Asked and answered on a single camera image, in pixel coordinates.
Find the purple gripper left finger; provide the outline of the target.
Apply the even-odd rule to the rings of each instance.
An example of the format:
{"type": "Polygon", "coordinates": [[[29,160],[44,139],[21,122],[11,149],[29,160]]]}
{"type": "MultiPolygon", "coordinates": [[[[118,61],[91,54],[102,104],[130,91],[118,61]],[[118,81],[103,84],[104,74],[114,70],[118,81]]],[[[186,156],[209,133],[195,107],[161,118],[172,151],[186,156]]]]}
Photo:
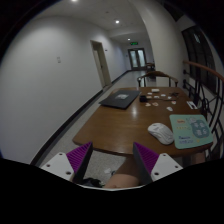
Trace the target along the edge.
{"type": "Polygon", "coordinates": [[[88,142],[68,153],[59,152],[42,169],[73,183],[80,184],[85,175],[93,144],[88,142]]]}

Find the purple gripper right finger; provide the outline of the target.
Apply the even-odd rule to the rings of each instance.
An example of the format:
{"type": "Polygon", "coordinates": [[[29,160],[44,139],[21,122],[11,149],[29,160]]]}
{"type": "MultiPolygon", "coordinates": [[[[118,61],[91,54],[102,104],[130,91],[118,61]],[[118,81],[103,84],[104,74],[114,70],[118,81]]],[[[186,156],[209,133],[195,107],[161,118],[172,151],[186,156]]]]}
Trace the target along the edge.
{"type": "Polygon", "coordinates": [[[182,169],[167,153],[157,154],[151,149],[134,142],[133,155],[143,185],[164,178],[182,169]]]}

